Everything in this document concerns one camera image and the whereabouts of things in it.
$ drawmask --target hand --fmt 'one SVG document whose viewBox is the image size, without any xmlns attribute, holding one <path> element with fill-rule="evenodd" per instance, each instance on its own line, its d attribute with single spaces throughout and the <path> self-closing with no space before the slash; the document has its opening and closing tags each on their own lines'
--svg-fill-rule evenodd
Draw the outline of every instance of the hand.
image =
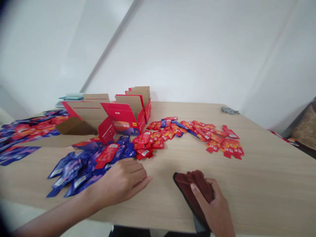
<svg viewBox="0 0 316 237">
<path fill-rule="evenodd" d="M 133 158 L 118 161 L 88 189 L 96 211 L 129 200 L 152 180 L 142 164 Z"/>
<path fill-rule="evenodd" d="M 205 179 L 214 191 L 214 200 L 208 203 L 195 184 L 191 189 L 204 213 L 206 221 L 216 237 L 235 237 L 228 201 L 223 196 L 215 179 Z"/>
</svg>

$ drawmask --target pile of snack packets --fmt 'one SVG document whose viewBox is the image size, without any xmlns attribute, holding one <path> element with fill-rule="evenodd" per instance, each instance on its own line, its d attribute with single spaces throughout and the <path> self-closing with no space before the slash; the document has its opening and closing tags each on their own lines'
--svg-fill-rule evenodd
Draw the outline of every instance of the pile of snack packets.
<svg viewBox="0 0 316 237">
<path fill-rule="evenodd" d="M 209 153 L 221 150 L 225 157 L 231 158 L 231 156 L 234 156 L 240 160 L 241 156 L 244 155 L 240 142 L 235 140 L 239 137 L 226 125 L 223 125 L 223 131 L 221 131 L 215 129 L 213 124 L 205 124 L 196 120 L 178 122 L 177 119 L 177 117 L 166 117 L 161 121 L 152 122 L 147 127 L 148 130 L 133 140 L 138 160 L 153 157 L 155 149 L 165 148 L 164 142 L 166 140 L 172 140 L 174 136 L 182 137 L 184 133 L 191 133 L 203 142 L 208 141 L 206 150 Z"/>
<path fill-rule="evenodd" d="M 0 165 L 6 166 L 39 149 L 13 145 L 59 135 L 55 125 L 68 117 L 66 110 L 47 111 L 44 117 L 17 120 L 3 125 L 0 130 Z M 172 140 L 175 136 L 182 137 L 184 133 L 191 133 L 207 142 L 206 150 L 209 153 L 221 150 L 225 157 L 234 156 L 237 159 L 244 155 L 239 141 L 235 140 L 239 137 L 227 126 L 223 125 L 221 131 L 212 124 L 195 120 L 178 122 L 177 119 L 166 117 L 152 122 L 132 142 L 127 135 L 121 136 L 116 143 L 109 142 L 107 145 L 101 143 L 98 137 L 84 141 L 85 146 L 78 146 L 82 150 L 68 153 L 49 174 L 48 179 L 59 178 L 52 185 L 52 191 L 47 197 L 56 196 L 67 185 L 69 189 L 64 197 L 76 195 L 98 181 L 119 160 L 134 156 L 138 160 L 151 158 L 156 149 L 165 148 L 165 141 Z"/>
<path fill-rule="evenodd" d="M 59 135 L 55 125 L 69 118 L 66 110 L 46 111 L 44 116 L 16 120 L 0 130 L 0 165 L 7 166 L 38 150 L 39 147 L 14 146 Z"/>
</svg>

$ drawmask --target person's left hand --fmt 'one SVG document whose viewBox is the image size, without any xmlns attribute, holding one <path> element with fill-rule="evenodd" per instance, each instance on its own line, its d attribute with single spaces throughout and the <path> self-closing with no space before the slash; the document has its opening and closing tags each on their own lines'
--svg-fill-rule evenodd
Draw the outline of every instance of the person's left hand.
<svg viewBox="0 0 316 237">
<path fill-rule="evenodd" d="M 142 164 L 133 158 L 118 161 L 95 184 L 87 188 L 94 206 L 101 210 L 107 206 L 129 200 L 142 191 L 153 179 L 147 176 Z"/>
</svg>

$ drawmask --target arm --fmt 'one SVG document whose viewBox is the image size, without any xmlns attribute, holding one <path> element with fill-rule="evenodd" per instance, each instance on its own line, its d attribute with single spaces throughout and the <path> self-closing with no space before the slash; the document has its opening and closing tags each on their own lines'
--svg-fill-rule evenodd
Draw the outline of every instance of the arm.
<svg viewBox="0 0 316 237">
<path fill-rule="evenodd" d="M 216 237 L 235 237 L 227 199 L 223 196 L 215 179 L 205 179 L 214 192 L 214 200 L 208 203 L 195 184 L 191 189 L 204 213 L 206 221 Z"/>
<path fill-rule="evenodd" d="M 101 209 L 126 201 L 152 180 L 133 158 L 117 162 L 99 181 L 17 229 L 15 236 L 60 236 Z"/>
</svg>

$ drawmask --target cardboard box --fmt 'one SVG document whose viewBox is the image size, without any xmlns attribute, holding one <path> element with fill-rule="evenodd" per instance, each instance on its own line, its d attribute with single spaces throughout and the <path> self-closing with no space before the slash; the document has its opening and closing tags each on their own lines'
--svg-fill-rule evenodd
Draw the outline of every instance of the cardboard box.
<svg viewBox="0 0 316 237">
<path fill-rule="evenodd" d="M 132 87 L 125 91 L 126 95 L 141 95 L 142 106 L 144 108 L 145 122 L 148 123 L 151 115 L 150 87 Z"/>
<path fill-rule="evenodd" d="M 63 102 L 69 114 L 76 114 L 56 125 L 61 135 L 37 141 L 17 144 L 18 146 L 68 147 L 98 136 L 104 145 L 114 141 L 117 135 L 112 118 L 101 103 Z"/>
<path fill-rule="evenodd" d="M 145 128 L 145 116 L 139 95 L 116 95 L 116 103 L 102 103 L 112 117 L 119 134 L 138 136 Z"/>
<path fill-rule="evenodd" d="M 83 94 L 85 102 L 110 103 L 109 94 Z"/>
</svg>

